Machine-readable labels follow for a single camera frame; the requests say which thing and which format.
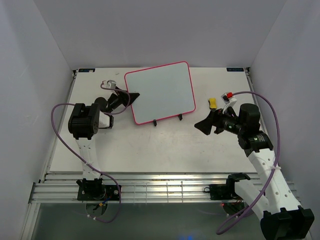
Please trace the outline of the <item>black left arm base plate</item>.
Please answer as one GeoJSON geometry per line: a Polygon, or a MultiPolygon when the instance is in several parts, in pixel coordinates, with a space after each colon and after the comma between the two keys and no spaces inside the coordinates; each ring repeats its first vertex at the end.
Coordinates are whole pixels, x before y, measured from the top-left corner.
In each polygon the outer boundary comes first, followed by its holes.
{"type": "Polygon", "coordinates": [[[121,185],[119,189],[115,184],[103,184],[102,179],[87,180],[83,178],[76,181],[78,185],[78,201],[119,201],[121,185]]]}

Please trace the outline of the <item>pink framed whiteboard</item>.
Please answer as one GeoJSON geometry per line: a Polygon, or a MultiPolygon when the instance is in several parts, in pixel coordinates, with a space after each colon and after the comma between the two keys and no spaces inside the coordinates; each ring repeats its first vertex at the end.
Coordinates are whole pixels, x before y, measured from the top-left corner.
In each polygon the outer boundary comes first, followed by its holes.
{"type": "Polygon", "coordinates": [[[127,72],[124,82],[128,92],[139,94],[131,104],[136,125],[180,117],[196,110],[190,67],[186,61],[127,72]]]}

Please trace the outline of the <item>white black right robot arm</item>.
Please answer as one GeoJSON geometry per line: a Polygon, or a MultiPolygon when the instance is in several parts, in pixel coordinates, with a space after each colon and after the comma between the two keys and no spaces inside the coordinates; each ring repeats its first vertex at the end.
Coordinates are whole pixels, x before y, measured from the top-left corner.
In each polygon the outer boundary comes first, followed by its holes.
{"type": "Polygon", "coordinates": [[[210,111],[194,126],[205,135],[212,127],[215,134],[223,131],[235,134],[239,146],[255,168],[262,190],[257,190],[248,175],[235,173],[228,176],[226,185],[230,193],[241,197],[260,221],[262,234],[267,240],[301,240],[309,232],[315,216],[311,209],[303,208],[289,188],[281,168],[276,162],[274,147],[260,129],[260,111],[255,104],[244,103],[236,115],[233,108],[210,111]]]}

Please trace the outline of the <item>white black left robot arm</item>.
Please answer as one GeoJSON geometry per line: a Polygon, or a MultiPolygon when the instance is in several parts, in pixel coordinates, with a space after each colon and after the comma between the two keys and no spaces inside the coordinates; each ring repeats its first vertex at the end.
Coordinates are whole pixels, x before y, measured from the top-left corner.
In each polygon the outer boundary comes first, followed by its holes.
{"type": "Polygon", "coordinates": [[[98,130],[112,129],[112,113],[123,105],[129,107],[140,96],[137,92],[127,92],[118,87],[108,99],[98,97],[91,105],[77,103],[68,121],[68,131],[75,138],[82,158],[82,179],[79,185],[79,200],[102,200],[107,195],[97,158],[95,135],[98,130]]]}

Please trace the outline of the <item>yellow bone shaped eraser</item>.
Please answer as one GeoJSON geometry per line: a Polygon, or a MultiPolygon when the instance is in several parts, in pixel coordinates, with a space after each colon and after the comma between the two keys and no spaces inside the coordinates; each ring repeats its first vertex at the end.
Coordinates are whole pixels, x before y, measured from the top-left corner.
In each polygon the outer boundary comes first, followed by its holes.
{"type": "Polygon", "coordinates": [[[211,111],[215,111],[218,108],[216,98],[209,98],[208,103],[209,103],[209,109],[211,111]]]}

